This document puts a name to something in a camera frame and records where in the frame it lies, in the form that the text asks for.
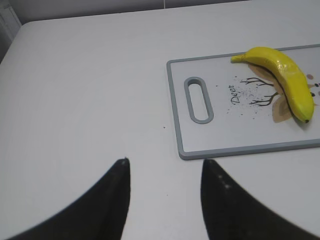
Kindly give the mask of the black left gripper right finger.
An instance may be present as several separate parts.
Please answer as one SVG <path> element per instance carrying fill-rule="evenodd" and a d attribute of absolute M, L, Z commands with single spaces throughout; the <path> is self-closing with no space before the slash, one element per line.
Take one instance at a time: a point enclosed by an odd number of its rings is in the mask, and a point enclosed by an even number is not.
<path fill-rule="evenodd" d="M 317 240 L 263 205 L 213 159 L 201 173 L 201 208 L 211 240 Z"/>

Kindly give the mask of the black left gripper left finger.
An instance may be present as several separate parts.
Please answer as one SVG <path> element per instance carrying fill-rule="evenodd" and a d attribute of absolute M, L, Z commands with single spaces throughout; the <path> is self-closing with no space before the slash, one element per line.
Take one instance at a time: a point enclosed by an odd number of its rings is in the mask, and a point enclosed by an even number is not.
<path fill-rule="evenodd" d="M 131 198 L 128 158 L 117 160 L 81 197 L 14 240 L 119 240 Z"/>

